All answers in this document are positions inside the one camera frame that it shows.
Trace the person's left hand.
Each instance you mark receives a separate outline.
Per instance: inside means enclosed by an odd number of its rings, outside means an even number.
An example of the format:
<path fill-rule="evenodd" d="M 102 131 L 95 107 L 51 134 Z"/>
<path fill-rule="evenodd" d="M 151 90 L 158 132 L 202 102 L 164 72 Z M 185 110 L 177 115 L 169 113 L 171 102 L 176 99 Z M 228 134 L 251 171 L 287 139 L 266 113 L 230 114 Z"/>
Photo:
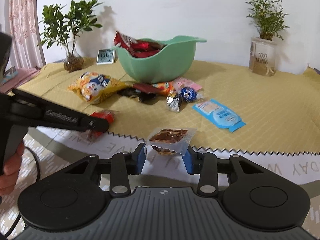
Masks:
<path fill-rule="evenodd" d="M 21 141 L 15 154 L 9 158 L 3 167 L 3 175 L 1 175 L 0 195 L 1 197 L 9 195 L 15 188 L 18 174 L 21 168 L 22 155 L 24 153 L 24 142 Z"/>

